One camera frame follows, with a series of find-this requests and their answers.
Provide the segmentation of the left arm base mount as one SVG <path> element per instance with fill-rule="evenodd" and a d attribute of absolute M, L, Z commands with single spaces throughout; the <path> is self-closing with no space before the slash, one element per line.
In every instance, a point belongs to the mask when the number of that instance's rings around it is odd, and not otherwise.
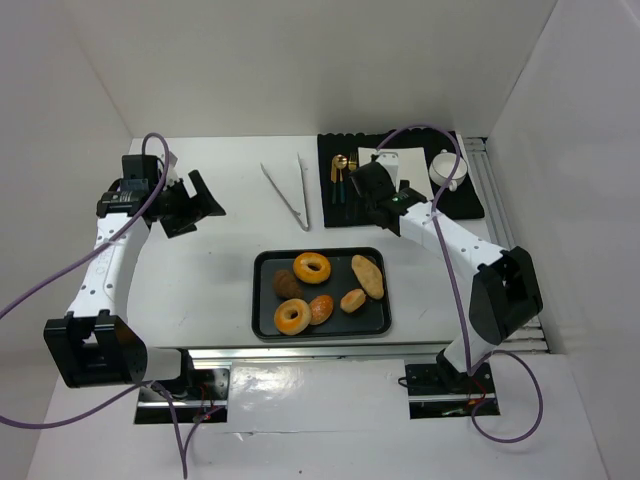
<path fill-rule="evenodd" d="M 197 369 L 189 373 L 188 383 L 179 386 L 176 380 L 163 381 L 170 393 L 179 424 L 226 423 L 230 367 Z M 172 416 L 169 404 L 157 385 L 143 387 L 139 391 L 134 423 L 137 425 L 170 424 Z"/>

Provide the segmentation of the small round bread roll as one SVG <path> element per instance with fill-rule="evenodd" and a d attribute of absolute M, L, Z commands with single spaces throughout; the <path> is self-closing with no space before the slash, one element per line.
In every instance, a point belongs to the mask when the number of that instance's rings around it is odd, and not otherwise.
<path fill-rule="evenodd" d="M 340 308 L 345 313 L 351 314 L 360 309 L 366 302 L 367 295 L 362 289 L 354 289 L 344 295 L 340 301 Z"/>

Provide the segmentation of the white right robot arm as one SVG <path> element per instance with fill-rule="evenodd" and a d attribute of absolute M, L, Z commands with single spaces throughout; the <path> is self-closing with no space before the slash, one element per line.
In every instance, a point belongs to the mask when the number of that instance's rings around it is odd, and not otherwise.
<path fill-rule="evenodd" d="M 521 247 L 508 250 L 474 235 L 437 210 L 410 187 L 396 189 L 378 161 L 350 175 L 373 223 L 438 255 L 454 282 L 471 282 L 470 300 L 462 303 L 453 284 L 460 335 L 436 357 L 439 381 L 448 386 L 471 376 L 488 356 L 543 308 L 531 255 Z"/>

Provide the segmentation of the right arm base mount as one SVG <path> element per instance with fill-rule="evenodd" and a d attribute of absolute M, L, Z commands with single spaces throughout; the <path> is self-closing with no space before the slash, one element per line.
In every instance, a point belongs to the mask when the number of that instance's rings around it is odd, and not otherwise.
<path fill-rule="evenodd" d="M 499 416 L 500 408 L 490 366 L 485 363 L 472 379 L 446 386 L 437 376 L 435 363 L 406 364 L 398 384 L 407 391 L 411 420 Z"/>

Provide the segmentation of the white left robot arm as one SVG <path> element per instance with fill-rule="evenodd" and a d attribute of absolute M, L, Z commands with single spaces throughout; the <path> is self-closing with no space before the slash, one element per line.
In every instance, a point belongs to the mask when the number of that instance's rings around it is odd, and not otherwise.
<path fill-rule="evenodd" d="M 161 174 L 154 155 L 125 155 L 123 175 L 97 203 L 97 255 L 63 317 L 47 321 L 44 340 L 70 388 L 172 381 L 189 364 L 185 350 L 148 347 L 127 321 L 136 264 L 151 227 L 168 238 L 196 231 L 196 224 L 225 211 L 199 171 L 188 193 L 176 172 Z"/>

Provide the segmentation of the metal tongs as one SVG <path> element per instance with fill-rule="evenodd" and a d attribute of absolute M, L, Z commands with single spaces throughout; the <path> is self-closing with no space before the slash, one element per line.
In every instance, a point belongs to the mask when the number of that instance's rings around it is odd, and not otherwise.
<path fill-rule="evenodd" d="M 310 230 L 304 168 L 299 154 L 296 158 L 260 163 L 265 178 L 276 191 L 298 226 Z"/>

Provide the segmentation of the long tan bread loaf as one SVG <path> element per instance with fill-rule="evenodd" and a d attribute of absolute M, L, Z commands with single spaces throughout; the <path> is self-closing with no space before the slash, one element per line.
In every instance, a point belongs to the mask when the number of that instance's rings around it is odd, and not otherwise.
<path fill-rule="evenodd" d="M 354 255 L 351 260 L 351 268 L 369 297 L 375 300 L 384 297 L 384 279 L 376 264 L 362 255 Z"/>

